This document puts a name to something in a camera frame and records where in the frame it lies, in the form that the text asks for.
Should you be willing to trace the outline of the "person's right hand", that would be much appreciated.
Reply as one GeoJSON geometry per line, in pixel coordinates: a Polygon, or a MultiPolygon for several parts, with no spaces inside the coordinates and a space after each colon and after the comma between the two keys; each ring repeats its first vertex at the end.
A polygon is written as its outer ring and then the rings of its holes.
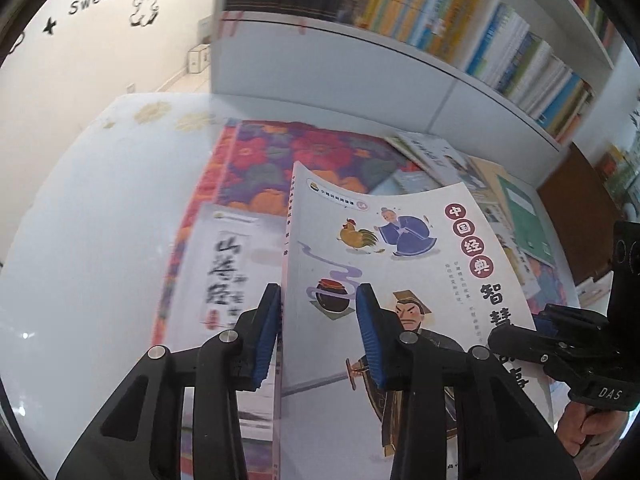
{"type": "Polygon", "coordinates": [[[627,412],[602,411],[570,401],[558,422],[555,434],[572,457],[593,441],[608,442],[619,437],[626,427],[627,412]]]}

